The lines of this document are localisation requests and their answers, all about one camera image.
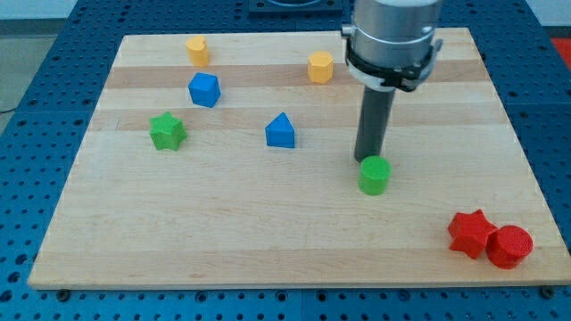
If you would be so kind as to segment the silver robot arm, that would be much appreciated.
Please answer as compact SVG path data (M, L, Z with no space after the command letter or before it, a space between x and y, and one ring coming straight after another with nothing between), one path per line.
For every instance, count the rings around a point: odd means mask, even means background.
M443 41L434 39L442 0L356 0L342 26L345 63L378 92L411 92L434 69Z

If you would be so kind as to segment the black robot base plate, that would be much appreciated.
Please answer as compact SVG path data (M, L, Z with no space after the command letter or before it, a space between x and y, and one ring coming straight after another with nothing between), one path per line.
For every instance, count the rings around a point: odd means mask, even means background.
M342 0L247 0L249 13L338 13Z

